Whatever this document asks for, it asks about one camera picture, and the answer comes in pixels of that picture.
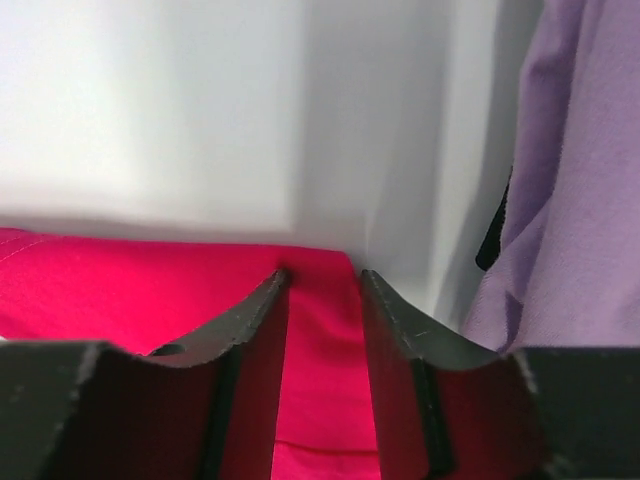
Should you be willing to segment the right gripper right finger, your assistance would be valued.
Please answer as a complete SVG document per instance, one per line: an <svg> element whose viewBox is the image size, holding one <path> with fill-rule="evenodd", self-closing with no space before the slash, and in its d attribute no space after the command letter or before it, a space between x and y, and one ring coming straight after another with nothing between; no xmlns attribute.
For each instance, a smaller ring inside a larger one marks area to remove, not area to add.
<svg viewBox="0 0 640 480"><path fill-rule="evenodd" d="M378 272L360 277L362 320L383 479L441 479L456 469L437 373L498 354L405 300Z"/></svg>

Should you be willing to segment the red t shirt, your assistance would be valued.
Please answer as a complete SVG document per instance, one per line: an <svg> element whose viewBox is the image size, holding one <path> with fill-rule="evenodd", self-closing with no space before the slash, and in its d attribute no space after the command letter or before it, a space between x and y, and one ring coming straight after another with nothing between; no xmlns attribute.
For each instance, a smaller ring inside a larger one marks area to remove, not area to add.
<svg viewBox="0 0 640 480"><path fill-rule="evenodd" d="M341 252L1 232L1 334L104 339L135 353L197 328L290 272L277 479L380 475L360 294Z"/></svg>

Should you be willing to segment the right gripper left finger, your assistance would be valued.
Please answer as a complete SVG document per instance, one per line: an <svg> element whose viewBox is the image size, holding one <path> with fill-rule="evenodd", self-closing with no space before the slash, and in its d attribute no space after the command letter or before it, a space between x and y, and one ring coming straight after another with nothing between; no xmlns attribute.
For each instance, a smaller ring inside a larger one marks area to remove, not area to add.
<svg viewBox="0 0 640 480"><path fill-rule="evenodd" d="M245 299L154 350L167 367L216 366L198 479L269 479L289 319L290 275L278 269Z"/></svg>

